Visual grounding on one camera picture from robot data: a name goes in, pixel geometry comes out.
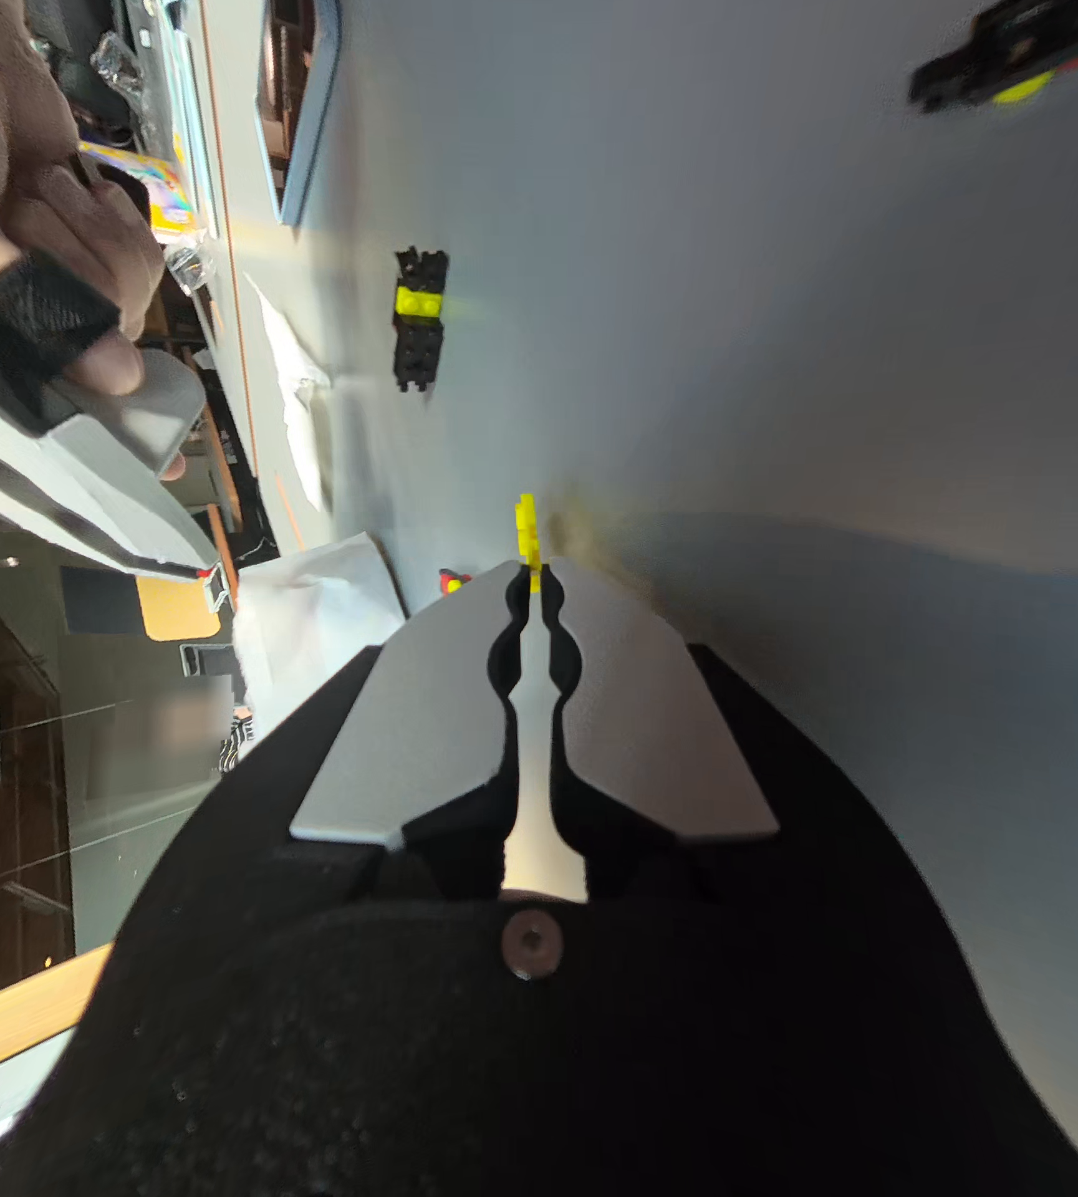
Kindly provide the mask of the person's right hand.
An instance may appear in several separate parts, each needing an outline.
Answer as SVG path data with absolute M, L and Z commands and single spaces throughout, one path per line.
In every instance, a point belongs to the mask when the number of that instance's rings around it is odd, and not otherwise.
M 83 163 L 72 110 L 30 45 L 21 2 L 0 2 L 0 272 L 38 251 L 117 308 L 116 329 L 66 367 L 125 397 L 142 382 L 136 338 L 165 270 L 131 196 Z

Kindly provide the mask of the large plain white paper bag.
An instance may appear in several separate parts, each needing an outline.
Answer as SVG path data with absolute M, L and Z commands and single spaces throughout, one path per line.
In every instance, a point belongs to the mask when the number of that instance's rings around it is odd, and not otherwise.
M 330 435 L 325 427 L 330 378 L 306 351 L 287 317 L 266 298 L 254 279 L 249 273 L 243 277 L 260 304 L 281 397 L 289 456 L 298 482 L 309 505 L 319 513 L 330 513 Z

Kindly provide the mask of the black lego bracket yellow stud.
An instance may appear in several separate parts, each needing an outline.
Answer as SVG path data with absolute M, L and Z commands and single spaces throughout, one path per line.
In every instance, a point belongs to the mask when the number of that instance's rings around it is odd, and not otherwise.
M 401 393 L 425 393 L 437 380 L 443 348 L 443 294 L 450 258 L 444 251 L 397 253 L 393 294 L 393 380 Z

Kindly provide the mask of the black red yellow lego build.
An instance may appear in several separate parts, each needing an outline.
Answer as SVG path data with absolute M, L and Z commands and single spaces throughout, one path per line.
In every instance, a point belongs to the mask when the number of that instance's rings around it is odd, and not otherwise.
M 954 51 L 914 70 L 906 99 L 924 114 L 1015 104 L 1078 68 L 1078 2 L 998 2 Z

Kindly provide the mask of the black smartphone blue case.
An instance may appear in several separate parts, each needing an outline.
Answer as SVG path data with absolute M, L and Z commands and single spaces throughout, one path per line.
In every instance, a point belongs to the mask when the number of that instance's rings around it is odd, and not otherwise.
M 256 76 L 256 133 L 283 228 L 298 228 L 342 47 L 340 2 L 266 2 Z

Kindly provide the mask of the torn printed white paper bag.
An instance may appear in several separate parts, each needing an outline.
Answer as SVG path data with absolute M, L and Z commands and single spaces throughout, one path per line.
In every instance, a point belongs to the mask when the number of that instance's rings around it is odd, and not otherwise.
M 353 655 L 406 621 L 367 532 L 237 572 L 233 652 L 252 710 L 294 710 Z

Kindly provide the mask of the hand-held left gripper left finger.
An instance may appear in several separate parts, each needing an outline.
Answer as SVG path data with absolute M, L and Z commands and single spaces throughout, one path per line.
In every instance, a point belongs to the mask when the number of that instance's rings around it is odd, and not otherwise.
M 484 790 L 471 826 L 517 815 L 521 633 L 530 574 L 505 560 L 414 614 L 380 648 L 290 821 L 308 843 L 401 845 Z

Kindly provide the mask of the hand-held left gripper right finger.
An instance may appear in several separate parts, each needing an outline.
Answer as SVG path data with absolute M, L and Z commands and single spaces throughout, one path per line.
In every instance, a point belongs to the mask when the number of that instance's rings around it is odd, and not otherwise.
M 559 714 L 572 779 L 680 843 L 779 830 L 680 633 L 614 579 L 551 558 L 555 631 L 576 680 Z

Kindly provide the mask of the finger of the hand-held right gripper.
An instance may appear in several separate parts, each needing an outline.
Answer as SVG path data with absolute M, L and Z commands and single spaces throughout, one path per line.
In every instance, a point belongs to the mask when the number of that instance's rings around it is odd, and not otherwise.
M 213 538 L 100 425 L 0 433 L 0 520 L 133 576 L 197 577 L 216 564 Z

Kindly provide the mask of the wooden seat chair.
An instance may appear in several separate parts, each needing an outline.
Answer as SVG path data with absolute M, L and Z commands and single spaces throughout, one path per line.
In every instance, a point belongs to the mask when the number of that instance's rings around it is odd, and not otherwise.
M 220 634 L 232 593 L 220 568 L 195 579 L 138 576 L 142 634 L 159 644 L 205 642 Z

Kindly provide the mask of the striped black white cloth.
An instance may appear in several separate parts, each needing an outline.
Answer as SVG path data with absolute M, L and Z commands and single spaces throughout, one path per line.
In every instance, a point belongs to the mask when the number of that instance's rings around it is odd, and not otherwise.
M 247 705 L 233 707 L 232 724 L 226 737 L 220 741 L 216 756 L 216 771 L 226 775 L 247 754 L 254 741 L 252 710 Z

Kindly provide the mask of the small yellow lego plate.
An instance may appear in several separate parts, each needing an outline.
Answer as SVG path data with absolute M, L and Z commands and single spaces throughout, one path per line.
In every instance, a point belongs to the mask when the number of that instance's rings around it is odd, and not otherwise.
M 541 558 L 541 539 L 540 539 L 534 494 L 522 492 L 513 511 L 515 511 L 519 558 L 526 566 L 526 572 L 528 572 L 528 591 L 532 595 L 540 595 L 543 558 Z

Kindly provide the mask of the light wooden beam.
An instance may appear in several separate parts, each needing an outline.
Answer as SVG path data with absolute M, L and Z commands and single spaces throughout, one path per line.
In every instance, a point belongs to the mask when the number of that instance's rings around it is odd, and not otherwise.
M 112 950 L 106 942 L 0 990 L 0 1064 L 79 1022 Z

